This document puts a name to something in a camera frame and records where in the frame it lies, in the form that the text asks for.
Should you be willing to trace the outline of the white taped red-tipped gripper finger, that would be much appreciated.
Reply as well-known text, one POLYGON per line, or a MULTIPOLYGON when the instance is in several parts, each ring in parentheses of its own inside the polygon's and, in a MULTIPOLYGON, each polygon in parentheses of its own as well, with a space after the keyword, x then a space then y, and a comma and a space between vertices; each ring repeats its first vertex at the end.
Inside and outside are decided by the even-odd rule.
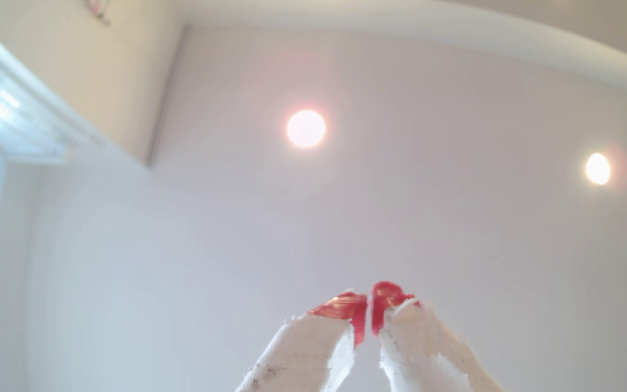
POLYGON ((364 341, 368 304, 345 291, 286 320, 236 391, 337 391, 364 341))
POLYGON ((392 282, 372 286, 371 330, 392 391, 504 391, 431 301, 392 282))

